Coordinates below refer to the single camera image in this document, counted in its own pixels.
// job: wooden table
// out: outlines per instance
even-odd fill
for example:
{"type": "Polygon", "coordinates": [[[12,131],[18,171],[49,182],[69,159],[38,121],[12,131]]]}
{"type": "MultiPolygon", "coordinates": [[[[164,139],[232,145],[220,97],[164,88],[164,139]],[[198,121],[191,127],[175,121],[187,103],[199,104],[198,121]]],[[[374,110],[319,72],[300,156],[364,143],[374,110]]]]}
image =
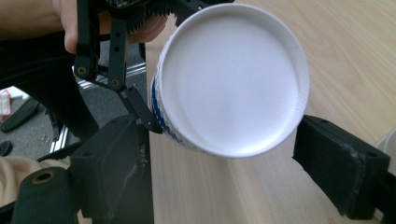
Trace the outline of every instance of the wooden table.
{"type": "MultiPolygon", "coordinates": [[[[306,114],[369,144],[396,127],[396,1],[240,0],[266,9],[301,41],[311,70],[306,114]]],[[[176,27],[147,44],[148,80],[176,27]]],[[[262,155],[230,160],[152,134],[156,223],[378,223],[340,217],[291,156],[295,133],[262,155]]]]}

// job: paper cup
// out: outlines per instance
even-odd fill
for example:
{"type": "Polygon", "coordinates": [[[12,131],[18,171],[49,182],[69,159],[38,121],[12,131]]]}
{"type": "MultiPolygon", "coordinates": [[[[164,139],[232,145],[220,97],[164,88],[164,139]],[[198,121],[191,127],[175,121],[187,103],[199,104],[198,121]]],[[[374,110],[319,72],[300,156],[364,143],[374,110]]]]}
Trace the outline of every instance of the paper cup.
{"type": "Polygon", "coordinates": [[[150,100],[164,132],[181,145],[243,158],[284,141],[308,93],[303,48],[284,23],[256,7],[219,4],[170,37],[150,100]]]}
{"type": "MultiPolygon", "coordinates": [[[[396,162],[393,160],[393,158],[396,158],[396,128],[390,131],[390,133],[388,133],[381,139],[379,139],[375,143],[374,147],[385,152],[387,155],[390,156],[390,164],[388,171],[391,174],[396,175],[396,162]]],[[[379,220],[382,220],[384,214],[378,209],[375,209],[375,217],[378,218],[379,220]]]]}

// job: finger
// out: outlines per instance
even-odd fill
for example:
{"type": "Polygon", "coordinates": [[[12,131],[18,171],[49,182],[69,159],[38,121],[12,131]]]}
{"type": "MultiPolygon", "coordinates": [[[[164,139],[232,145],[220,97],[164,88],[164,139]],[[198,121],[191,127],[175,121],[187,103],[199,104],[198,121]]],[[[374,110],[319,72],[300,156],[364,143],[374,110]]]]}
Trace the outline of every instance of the finger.
{"type": "Polygon", "coordinates": [[[145,20],[143,26],[134,33],[149,33],[156,29],[158,26],[166,23],[168,20],[167,16],[152,16],[145,20]]]}
{"type": "Polygon", "coordinates": [[[155,39],[165,28],[167,17],[161,17],[154,23],[148,23],[149,28],[140,29],[138,32],[129,35],[129,43],[143,43],[155,39]]]}
{"type": "Polygon", "coordinates": [[[100,34],[108,35],[111,32],[111,15],[108,11],[99,13],[100,34]]]}
{"type": "Polygon", "coordinates": [[[61,1],[61,20],[64,27],[64,47],[70,53],[77,52],[78,25],[77,25],[77,1],[61,1]]]}

